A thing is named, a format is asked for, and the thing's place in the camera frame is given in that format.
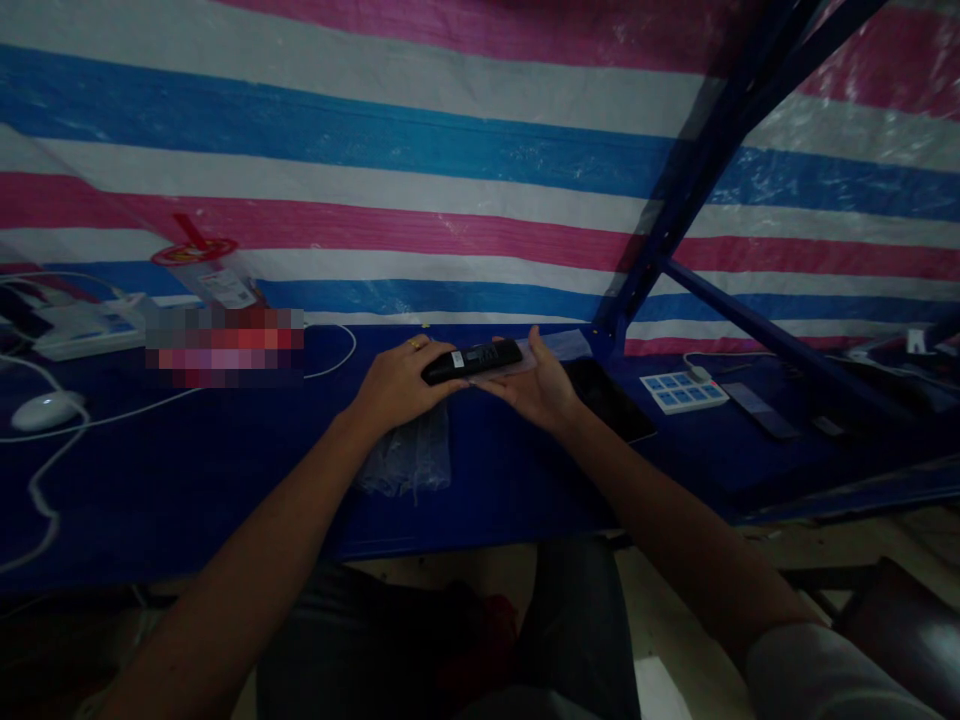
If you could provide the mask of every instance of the clear plastic bag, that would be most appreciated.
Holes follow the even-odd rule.
[[[541,338],[543,344],[546,345],[554,357],[561,362],[593,356],[590,343],[587,342],[587,339],[580,330],[565,330],[564,332],[543,335]],[[471,375],[467,380],[474,383],[477,380],[492,380],[495,377],[516,375],[517,373],[526,372],[527,370],[533,370],[533,368],[537,366],[537,359],[530,350],[530,341],[517,340],[517,347],[520,348],[520,354],[523,356],[523,360],[520,362]]]
[[[450,485],[450,421],[447,404],[385,435],[354,478],[366,493],[397,497],[408,491],[442,490]]]

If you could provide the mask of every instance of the blue stripe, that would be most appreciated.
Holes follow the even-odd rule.
[[[150,262],[49,265],[51,270],[86,272],[128,292],[153,296],[187,291],[169,272]],[[518,313],[592,321],[603,296],[555,290],[537,285],[432,280],[294,280],[263,281],[260,288],[273,307],[308,311]],[[84,286],[102,296],[103,289]],[[737,295],[738,300],[771,320],[873,320],[936,322],[960,312],[960,302],[932,302],[888,297],[833,295]],[[690,294],[655,295],[637,314],[637,322],[659,320],[724,320]]]
[[[937,322],[960,311],[960,303],[846,295],[735,295],[769,320],[872,320]],[[634,322],[726,320],[693,295],[655,295],[640,307]]]
[[[658,197],[668,138],[342,100],[0,46],[6,121],[27,135]],[[960,175],[742,148],[717,204],[960,222]]]
[[[0,46],[27,135],[648,197],[674,141],[484,120]]]

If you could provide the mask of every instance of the phone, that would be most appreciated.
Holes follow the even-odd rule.
[[[476,375],[478,372],[513,365],[523,360],[516,340],[497,340],[486,345],[444,353],[427,365],[420,377],[427,385]]]
[[[581,358],[564,369],[583,403],[625,442],[656,435],[657,426],[596,360]]]
[[[750,417],[756,420],[760,427],[777,440],[793,440],[800,437],[800,432],[787,422],[783,415],[767,405],[743,383],[730,383],[720,387],[726,391],[731,400],[750,413]]]

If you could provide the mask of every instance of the red straw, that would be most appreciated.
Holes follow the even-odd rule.
[[[190,220],[189,215],[184,215],[183,213],[174,213],[173,219],[177,221],[177,224],[183,228],[183,231],[187,234],[187,237],[190,238],[191,245],[195,245],[201,250],[208,250],[210,246],[207,244],[207,241],[203,239],[203,235],[200,234],[200,231],[194,226],[193,221]]]

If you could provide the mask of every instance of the person's left hand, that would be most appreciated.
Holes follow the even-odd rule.
[[[420,377],[427,365],[456,349],[450,343],[417,335],[380,353],[346,412],[377,437],[419,417],[445,397],[470,387],[466,380],[448,380],[431,387]]]

